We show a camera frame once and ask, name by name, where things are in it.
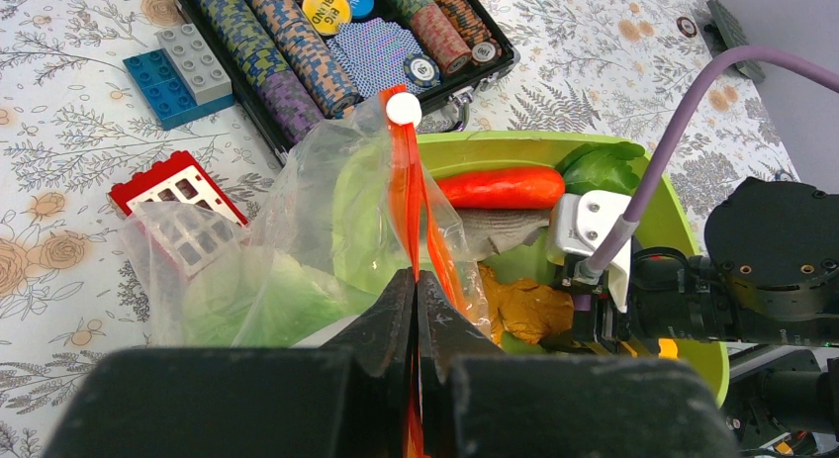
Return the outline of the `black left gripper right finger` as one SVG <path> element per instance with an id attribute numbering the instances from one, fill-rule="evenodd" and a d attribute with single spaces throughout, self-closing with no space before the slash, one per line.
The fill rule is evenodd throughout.
<path id="1" fill-rule="evenodd" d="M 417 284 L 424 451 L 431 457 L 735 457 L 713 393 L 653 357 L 516 355 Z"/>

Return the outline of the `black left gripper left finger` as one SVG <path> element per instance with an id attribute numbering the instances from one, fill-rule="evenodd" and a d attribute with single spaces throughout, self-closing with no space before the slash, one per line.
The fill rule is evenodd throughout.
<path id="1" fill-rule="evenodd" d="M 48 457 L 405 457 L 416 276 L 318 348 L 126 349 L 88 375 Z"/>

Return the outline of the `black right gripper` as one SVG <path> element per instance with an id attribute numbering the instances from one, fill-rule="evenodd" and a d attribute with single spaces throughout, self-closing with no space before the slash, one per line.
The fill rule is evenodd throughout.
<path id="1" fill-rule="evenodd" d="M 574 291 L 572 328 L 563 334 L 569 345 L 617 350 L 622 341 L 734 339 L 734 301 L 708 257 L 658 246 L 637 250 L 630 260 L 624 313 L 605 291 Z"/>

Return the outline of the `green toy cabbage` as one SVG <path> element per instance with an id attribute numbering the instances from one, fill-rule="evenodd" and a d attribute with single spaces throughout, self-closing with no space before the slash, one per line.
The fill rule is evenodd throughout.
<path id="1" fill-rule="evenodd" d="M 353 213 L 334 216 L 335 188 L 353 156 L 292 161 L 278 175 L 244 239 L 193 277 L 178 305 L 175 343 L 191 346 L 294 346 L 337 322 L 353 319 L 377 300 L 411 262 L 393 229 L 389 187 L 391 157 L 373 150 L 378 168 L 360 179 L 380 195 L 375 206 L 353 203 Z M 333 242 L 333 227 L 356 219 L 387 220 L 387 251 L 401 251 L 409 266 L 396 270 L 379 294 L 359 291 L 335 277 L 333 259 L 349 248 Z"/>

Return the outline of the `clear zip top bag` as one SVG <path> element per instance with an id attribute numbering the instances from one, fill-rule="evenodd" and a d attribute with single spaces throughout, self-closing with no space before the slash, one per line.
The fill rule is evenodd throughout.
<path id="1" fill-rule="evenodd" d="M 428 272 L 482 333 L 488 302 L 455 212 L 420 159 L 399 85 L 318 123 L 240 225 L 194 201 L 140 201 L 120 234 L 160 345 L 291 346 L 367 311 L 393 275 Z"/>

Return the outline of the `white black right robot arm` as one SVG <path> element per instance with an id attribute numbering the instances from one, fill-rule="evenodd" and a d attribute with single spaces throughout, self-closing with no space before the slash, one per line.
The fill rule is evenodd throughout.
<path id="1" fill-rule="evenodd" d="M 556 287 L 572 293 L 568 338 L 598 352 L 622 340 L 743 342 L 791 353 L 732 380 L 723 409 L 750 455 L 775 439 L 838 430 L 838 362 L 812 349 L 838 343 L 838 198 L 796 181 L 744 180 L 709 215 L 706 255 L 630 247 L 623 305 L 608 280 L 573 280 L 579 254 L 558 259 Z"/>

